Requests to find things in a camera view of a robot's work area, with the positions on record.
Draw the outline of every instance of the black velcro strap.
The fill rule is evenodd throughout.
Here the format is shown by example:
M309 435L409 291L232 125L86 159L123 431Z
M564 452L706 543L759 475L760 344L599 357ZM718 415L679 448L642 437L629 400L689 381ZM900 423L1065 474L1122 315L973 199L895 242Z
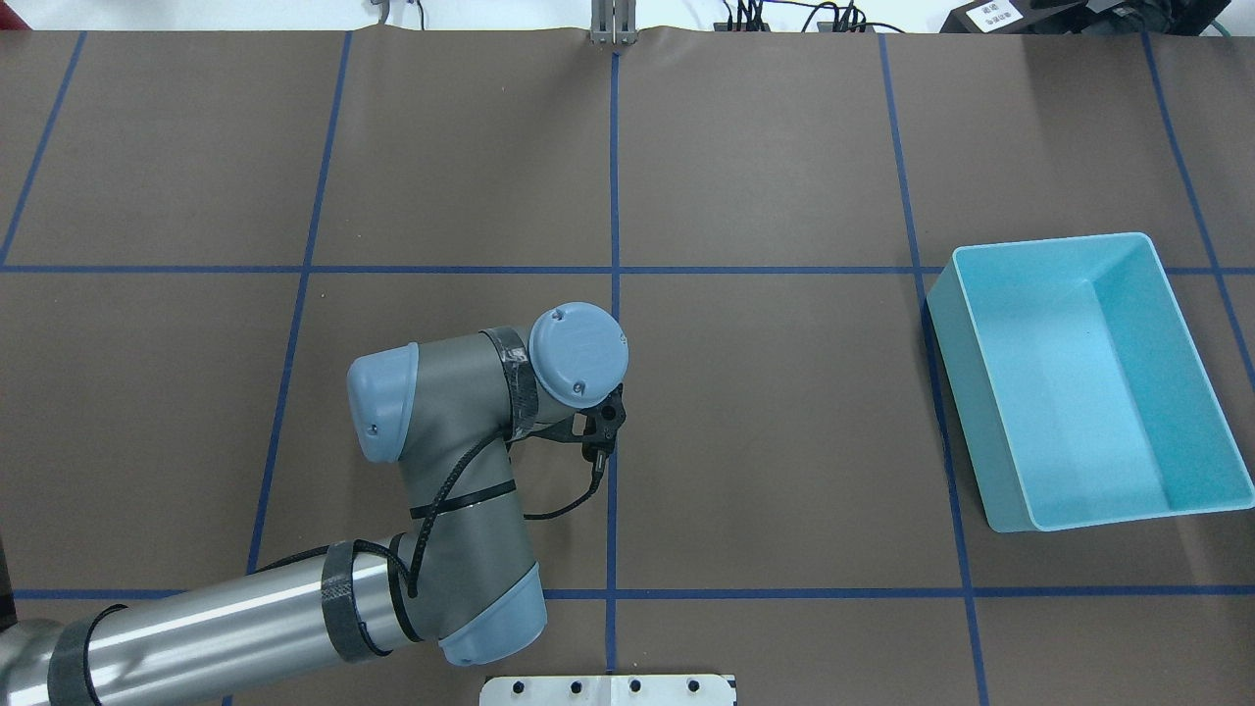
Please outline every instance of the black velcro strap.
M95 617L75 621L56 638L48 662L48 702L51 706L100 706L87 663L87 648L95 626L125 606L109 606Z
M541 400L536 394L536 371L527 357L527 346L511 326L483 329L484 335L497 347L501 356L501 370L506 374L506 387L510 389L510 410L512 430L506 441L518 441L532 433L536 415L541 411Z
M323 624L331 647L345 662L365 662L384 657L375 647L366 623L358 616L358 599L353 596L353 540L338 542L326 549L323 562Z
M477 490L474 493L468 493L466 495L459 495L457 498L449 498L444 503L441 503L439 508L435 509L437 515L443 515L453 510L461 510L468 505L474 505L476 503L483 503L484 500L492 500L493 498L501 498L507 493L513 493L515 479L510 479L505 483L498 483L497 485L488 487L483 490ZM422 520L423 518L432 514L432 505L423 505L422 508L410 508L409 517L414 520Z
M403 537L405 533L394 537L388 543L388 551L399 556ZM405 599L400 594L400 571L395 562L388 562L388 594L392 596L393 613L397 613L397 624L400 626L400 632L405 633L405 640L423 642L423 638L418 637L418 631L414 630L414 623L409 622L409 611L405 609Z

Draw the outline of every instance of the light blue joint cap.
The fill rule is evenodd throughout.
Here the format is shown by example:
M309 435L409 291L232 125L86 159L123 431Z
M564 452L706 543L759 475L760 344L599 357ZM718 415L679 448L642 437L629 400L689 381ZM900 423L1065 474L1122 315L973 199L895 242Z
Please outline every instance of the light blue joint cap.
M417 342L373 352L349 366L349 411L369 461L390 464L400 458L417 382Z
M541 636L548 613L541 591L541 567L532 568L492 606L438 645L457 667L505 660Z
M600 306L572 301L541 313L527 346L541 386L562 405L597 405L624 381L628 336Z

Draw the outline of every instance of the black cable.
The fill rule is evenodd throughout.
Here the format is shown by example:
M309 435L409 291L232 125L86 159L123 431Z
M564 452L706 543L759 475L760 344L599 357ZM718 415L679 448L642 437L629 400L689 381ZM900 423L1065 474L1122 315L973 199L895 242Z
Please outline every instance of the black cable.
M846 6L840 6L832 1L825 1L820 4L814 3L801 3L799 0L759 0L759 3L771 3L773 5L793 5L796 8L811 8L811 14L806 18L806 24L802 25L802 31L811 28L811 21L814 19L816 13L821 9L827 8L832 10L832 31L867 31L867 28L882 26L885 29L891 29L894 31L906 34L906 30L896 28L887 23L872 23L867 21L867 13L863 13L857 8L853 0Z
M566 504L565 508L553 510L552 513L536 513L525 514L525 520L552 520L553 518L560 518L571 510L575 510L584 504L585 500L592 498L597 493L597 488L601 485L601 478L606 474L606 468L604 463L592 465L592 479L589 482L589 490L584 492L584 495L576 498L575 500Z
M418 529L418 542L414 544L414 557L409 562L409 577L405 581L405 588L410 598L418 596L418 571L423 567L423 553L427 551L427 540L432 537L432 525L435 524L435 518L439 515L437 509L441 507L441 503L444 503L444 500L449 497L449 493L453 492L453 487L458 483L458 479L462 478L462 472L467 470L471 461L474 461L476 456L478 456L479 453L487 449L493 441L502 438L503 433L497 430L489 433L487 436L476 443L474 446L468 449L467 453L458 459L458 463L453 466L453 470L449 472L448 478L444 479L444 484L441 485L441 490L432 500L432 512L423 518L423 527Z
M846 29L846 31L855 31L855 30L858 30L858 29L862 29L862 28L868 28L868 26L882 26L885 29L891 29L891 30L894 30L894 31L896 31L899 34L906 34L905 29L899 29L899 28L896 28L896 26L894 26L891 24L886 24L886 23L858 23L858 24L850 25Z
M806 23L802 24L802 31L806 31L807 29L811 28L811 20L814 19L814 14L825 8L832 9L833 25L836 25L838 19L841 18L841 8L838 8L836 3L820 3L818 5L809 5L809 8L811 8L811 14L806 16Z
M441 490L435 494L435 499L432 502L432 508L439 508L441 503L444 503L444 500L448 499L449 493L453 490L453 487L458 483L458 479L462 478L462 472L464 472L467 466L471 465L471 461L476 460L476 458L479 455L481 451L487 449L493 441L501 438L502 433L494 431L488 436L481 439L474 446L468 449L467 453L463 454L461 459L458 459L458 463L453 466L453 470L449 472L449 475L444 479L444 484L441 485ZM594 487L597 483L600 483L600 479L596 479ZM574 505L579 505L585 500L587 500L587 498L577 500ZM570 512L570 507L563 508L558 513L561 514L567 512ZM418 596L418 571L423 567L423 553L427 551L427 540L432 535L432 527L435 524L437 515L439 515L439 513L433 512L428 514L425 518L423 518L423 525L418 530L418 542L414 544L414 554L410 557L408 567L405 566L405 562L397 556L395 552L390 551L387 547L375 544L373 542L356 539L353 542L353 551L355 554L374 554L376 557L383 557L384 561L387 561L389 564L397 568L397 573L400 574L400 578L405 582L407 593L409 594L410 598L414 598ZM328 547L329 545L315 547L314 549L306 549L305 552L299 552L296 554L292 554L291 557L284 557L277 562L266 564L265 567L257 569L254 573L260 574L261 572L269 572L271 569L277 569L280 567L286 567L289 564L304 562L305 559L321 557L326 554Z

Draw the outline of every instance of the metal plate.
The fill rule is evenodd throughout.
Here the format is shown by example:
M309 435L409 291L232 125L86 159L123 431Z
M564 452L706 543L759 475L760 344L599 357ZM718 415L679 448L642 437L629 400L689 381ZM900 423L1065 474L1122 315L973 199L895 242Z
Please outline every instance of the metal plate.
M494 677L479 692L479 706L527 703L735 706L737 680L730 675Z

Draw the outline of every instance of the blue tape line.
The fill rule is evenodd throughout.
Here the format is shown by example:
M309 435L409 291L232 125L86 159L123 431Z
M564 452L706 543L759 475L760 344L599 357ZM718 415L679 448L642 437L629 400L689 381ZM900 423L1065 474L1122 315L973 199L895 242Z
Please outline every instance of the blue tape line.
M310 273L331 275L911 275L915 267L899 265L310 265ZM925 275L943 267L921 266ZM1212 267L1163 267L1170 275L1207 275ZM300 273L304 265L0 265L13 273ZM1220 267L1231 276L1255 275L1255 267Z
M565 265L314 265L315 273L606 275L606 266Z
M978 598L1068 598L1133 596L1255 596L1255 586L1049 586L974 589Z
M1242 335L1242 326L1237 322L1237 312L1234 310L1234 302L1229 297L1229 287L1225 285L1225 276L1220 270L1220 258L1216 256L1216 247L1211 242L1211 233L1207 232L1207 221L1202 217L1202 206L1199 204L1199 194L1194 189L1194 179L1190 178L1190 169L1185 164L1185 154L1181 153L1181 144L1177 143L1176 129L1172 127L1172 115L1168 113L1168 103L1163 97L1163 84L1160 82L1160 68L1155 61L1155 50L1151 48L1151 35L1145 31L1142 33L1142 50L1146 54L1146 68L1151 71L1151 84L1155 85L1155 99L1160 104L1163 132L1167 134L1172 158L1176 159L1177 171L1181 173L1181 182L1185 184L1185 193L1190 199L1194 219L1199 224L1199 236L1202 238L1204 250L1207 251L1207 261L1211 262L1211 273L1216 277L1216 287L1220 288L1220 298L1225 303L1229 326L1234 330L1234 337L1237 340L1237 351L1242 357L1242 366L1246 369L1246 380L1255 389L1255 365L1251 364L1246 336Z
M23 588L13 592L18 601L157 601L184 593L153 588Z
M19 588L18 601L159 601L187 593L149 588ZM547 601L863 601L904 598L964 598L963 588L547 588ZM975 587L976 598L1069 598L1138 596L1255 596L1255 584L1201 586L1013 586Z
M3 272L33 273L296 273L300 265L4 265Z
M683 266L644 265L620 267L625 275L909 275L914 267L848 265L848 266Z
M605 601L610 592L604 588L546 588L546 601Z
M270 507L270 488L275 479L275 461L279 458L279 436L284 428L284 413L287 409L287 387L292 380L292 360L296 357L296 341L301 330L301 316L305 310L305 291L309 287L310 265L314 261L314 247L318 241L319 217L323 213L323 192L326 188L326 174L331 168L331 148L335 144L335 125L340 115L340 98L344 94L344 74L349 66L349 49L353 46L353 33L344 33L344 46L340 50L340 71L335 80L335 97L331 99L331 117L326 125L326 142L323 147L323 163L319 167L318 191L314 193L314 209L310 213L310 229L305 241L305 262L301 280L296 286L296 303L292 307L292 324L287 330L287 349L284 352L284 374L279 381L279 400L275 403L275 418L270 428L270 445L266 449L266 468L261 477L261 490L257 493L257 513L252 523L252 539L248 543L248 563L246 573L257 571L257 557L261 553L261 537L266 530L266 510Z
M619 53L610 55L610 315L619 320ZM619 662L615 589L619 586L619 453L606 469L606 672Z
M941 431L941 450L945 461L946 489L950 495L950 524L954 529L955 553L959 558L959 577L963 581L964 608L968 614L968 640L971 643L971 665L976 680L976 696L981 706L989 705L989 688L985 683L985 658L980 647L980 628L976 623L976 601L971 591L971 572L968 564L968 542L963 532L963 510L959 507L959 490L954 475L954 454L950 449L950 433L945 421L945 405L941 399L941 379L937 371L936 345L932 340L932 319L927 310L927 297L924 288L924 268L920 262L920 246L915 234L915 212L911 208L911 189L906 179L906 158L902 153L902 134L897 124L897 105L894 100L894 76L889 63L889 46L885 35L877 34L880 45L880 65L885 79L885 104L889 109L889 127L894 138L894 159L897 162L897 187L902 199L902 217L906 222L906 241L911 250L911 266L915 273L915 295L920 305L920 327L924 332L924 350L929 367L929 386L932 389L932 410L936 414L937 428Z
M620 588L620 601L833 601L964 598L961 588Z
M13 217L9 218L9 229L4 233L4 243L0 245L0 265L9 257L9 248L13 247L13 238L18 234L18 223L21 222L21 212L26 208L26 198L30 196L30 187L35 184L35 174L39 164L44 161L44 150L48 149L48 140L53 135L56 125L56 115L61 112L61 103L65 102L65 93L70 89L70 79L74 78L74 69L78 66L79 56L83 54L83 43L87 41L87 33L80 31L74 43L74 51L70 53L70 61L65 65L65 75L61 76L61 87L56 89L56 99L53 100L53 109L48 112L48 120L44 123L44 133L39 135L39 144L35 147L35 155L30 159L30 168L26 169L26 181L21 183L18 193L18 202L13 207Z

